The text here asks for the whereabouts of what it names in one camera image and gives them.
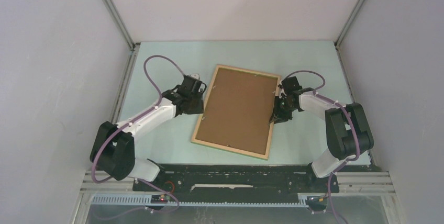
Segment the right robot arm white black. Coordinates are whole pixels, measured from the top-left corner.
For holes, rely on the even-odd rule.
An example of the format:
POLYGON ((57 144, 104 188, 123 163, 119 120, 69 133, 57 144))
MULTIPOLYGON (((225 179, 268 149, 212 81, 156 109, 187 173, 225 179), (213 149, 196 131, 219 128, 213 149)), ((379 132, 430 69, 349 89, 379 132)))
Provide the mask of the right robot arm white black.
POLYGON ((319 191, 326 184, 325 177, 373 148, 374 139, 361 104, 343 104, 314 88, 302 88, 295 76, 286 77, 278 88, 269 123, 292 120, 294 111, 312 113, 325 122, 327 149, 308 166, 304 178, 308 190, 319 191))

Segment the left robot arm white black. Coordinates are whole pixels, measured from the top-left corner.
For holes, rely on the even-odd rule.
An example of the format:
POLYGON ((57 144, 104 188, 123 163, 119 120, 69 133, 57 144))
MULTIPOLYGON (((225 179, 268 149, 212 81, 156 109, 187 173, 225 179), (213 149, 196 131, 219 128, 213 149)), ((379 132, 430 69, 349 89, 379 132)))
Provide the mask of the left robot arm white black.
POLYGON ((153 191, 161 190, 165 186, 162 167, 150 159, 136 157, 136 142, 179 115, 202 114, 206 88, 198 74, 185 75, 180 85, 163 92, 160 100, 146 110, 116 124, 102 123, 90 154, 93 166, 117 181, 127 177, 142 179, 153 191))

